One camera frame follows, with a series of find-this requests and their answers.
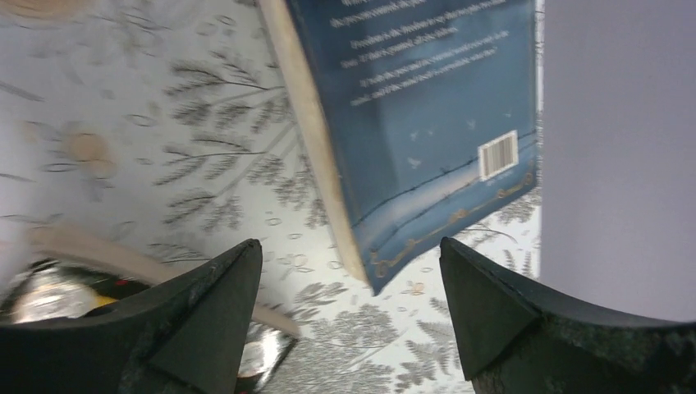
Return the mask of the dark blue book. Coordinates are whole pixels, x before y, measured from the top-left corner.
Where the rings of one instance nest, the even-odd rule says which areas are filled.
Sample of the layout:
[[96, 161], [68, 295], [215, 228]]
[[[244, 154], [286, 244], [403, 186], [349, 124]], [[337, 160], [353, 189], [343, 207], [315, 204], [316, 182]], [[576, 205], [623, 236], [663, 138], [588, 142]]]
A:
[[340, 259], [374, 294], [535, 186], [535, 1], [258, 6]]

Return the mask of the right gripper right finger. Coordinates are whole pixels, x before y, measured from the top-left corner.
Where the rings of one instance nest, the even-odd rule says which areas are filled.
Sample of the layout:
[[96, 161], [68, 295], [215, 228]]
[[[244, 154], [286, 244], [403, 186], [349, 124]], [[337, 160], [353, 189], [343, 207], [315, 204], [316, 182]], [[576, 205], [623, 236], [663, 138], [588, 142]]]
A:
[[695, 325], [608, 309], [440, 244], [465, 379], [477, 393], [692, 393]]

